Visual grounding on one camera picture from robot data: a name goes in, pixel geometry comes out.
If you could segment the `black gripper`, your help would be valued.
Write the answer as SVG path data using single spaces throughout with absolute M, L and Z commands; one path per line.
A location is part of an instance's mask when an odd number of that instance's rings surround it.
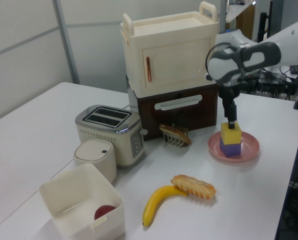
M 234 104 L 234 99 L 240 95 L 240 86 L 224 86 L 218 87 L 218 96 L 222 99 L 224 108 L 224 116 L 228 119 L 228 128 L 235 129 L 237 120 L 237 106 Z

